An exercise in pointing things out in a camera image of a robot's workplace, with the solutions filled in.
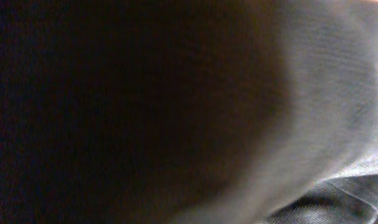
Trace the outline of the black Sydrogen t-shirt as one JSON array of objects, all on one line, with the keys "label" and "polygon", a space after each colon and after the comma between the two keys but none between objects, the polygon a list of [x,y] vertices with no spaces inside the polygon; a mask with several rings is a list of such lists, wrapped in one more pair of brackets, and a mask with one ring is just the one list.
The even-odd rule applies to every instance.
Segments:
[{"label": "black Sydrogen t-shirt", "polygon": [[374,223],[378,1],[0,1],[0,223]]}]

